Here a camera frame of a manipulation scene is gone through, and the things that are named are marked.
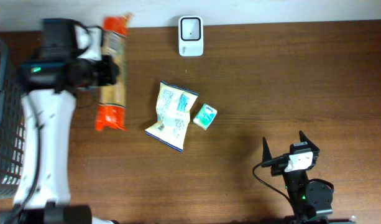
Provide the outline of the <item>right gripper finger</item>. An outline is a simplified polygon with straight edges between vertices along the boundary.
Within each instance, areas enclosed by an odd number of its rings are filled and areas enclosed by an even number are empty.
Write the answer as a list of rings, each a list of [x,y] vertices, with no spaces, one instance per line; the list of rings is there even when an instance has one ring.
[[[299,136],[300,136],[300,141],[306,142],[312,151],[319,151],[319,148],[306,137],[306,135],[304,134],[302,130],[299,130]]]
[[[269,145],[265,137],[262,138],[263,154],[262,154],[262,167],[270,166],[269,162],[272,160]]]

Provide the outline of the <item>teal tissue pack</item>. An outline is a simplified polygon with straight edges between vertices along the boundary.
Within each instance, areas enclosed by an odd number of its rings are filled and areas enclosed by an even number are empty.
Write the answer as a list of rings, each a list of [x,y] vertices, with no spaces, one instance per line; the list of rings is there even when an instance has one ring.
[[[217,114],[216,109],[205,103],[193,118],[193,122],[202,129],[207,130]]]

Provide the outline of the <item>orange spaghetti package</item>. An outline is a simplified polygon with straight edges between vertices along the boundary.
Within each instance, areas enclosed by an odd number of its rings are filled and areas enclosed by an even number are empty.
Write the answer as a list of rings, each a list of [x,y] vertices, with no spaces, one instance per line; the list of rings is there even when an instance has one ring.
[[[95,130],[104,128],[125,130],[127,101],[127,57],[126,41],[128,25],[133,18],[128,12],[120,16],[107,16],[103,21],[104,45],[102,55],[110,56],[112,63],[118,67],[116,83],[100,88],[98,112]]]

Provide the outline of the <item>cream snack bag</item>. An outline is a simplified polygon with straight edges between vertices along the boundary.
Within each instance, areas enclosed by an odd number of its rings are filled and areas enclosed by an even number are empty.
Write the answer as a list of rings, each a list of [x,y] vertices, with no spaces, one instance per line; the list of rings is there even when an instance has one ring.
[[[198,93],[195,91],[161,81],[155,107],[157,122],[148,127],[145,133],[183,152],[190,110],[197,97]]]

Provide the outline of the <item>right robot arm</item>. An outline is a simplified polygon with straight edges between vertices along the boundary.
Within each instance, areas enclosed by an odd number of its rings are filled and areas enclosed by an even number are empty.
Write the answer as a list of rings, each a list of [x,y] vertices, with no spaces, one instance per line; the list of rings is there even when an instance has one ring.
[[[290,145],[290,151],[272,157],[269,145],[262,139],[263,154],[259,166],[269,167],[271,176],[282,176],[287,193],[261,181],[265,186],[286,198],[293,215],[285,217],[287,223],[328,223],[327,216],[333,213],[334,185],[322,179],[309,179],[307,172],[317,162],[320,149],[299,132],[300,141]]]

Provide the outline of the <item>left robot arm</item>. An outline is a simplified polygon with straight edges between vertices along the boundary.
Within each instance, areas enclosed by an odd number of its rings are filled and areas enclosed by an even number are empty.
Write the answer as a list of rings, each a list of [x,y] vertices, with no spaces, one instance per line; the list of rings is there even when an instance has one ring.
[[[99,223],[70,203],[68,151],[77,92],[117,81],[103,44],[100,26],[44,19],[42,45],[14,68],[0,39],[0,199],[13,199],[0,223]]]

